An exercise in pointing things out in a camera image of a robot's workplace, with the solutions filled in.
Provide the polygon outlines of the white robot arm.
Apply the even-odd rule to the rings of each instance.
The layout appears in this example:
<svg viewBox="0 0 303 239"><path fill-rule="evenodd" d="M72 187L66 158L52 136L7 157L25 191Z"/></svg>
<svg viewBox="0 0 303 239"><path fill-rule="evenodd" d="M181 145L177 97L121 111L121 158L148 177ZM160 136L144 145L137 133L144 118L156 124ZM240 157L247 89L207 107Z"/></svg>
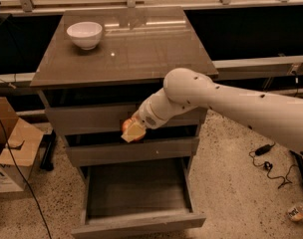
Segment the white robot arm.
<svg viewBox="0 0 303 239"><path fill-rule="evenodd" d="M185 68L167 73L163 87L125 120L122 139L141 139L149 128L196 108L212 110L303 156L302 99L220 85Z"/></svg>

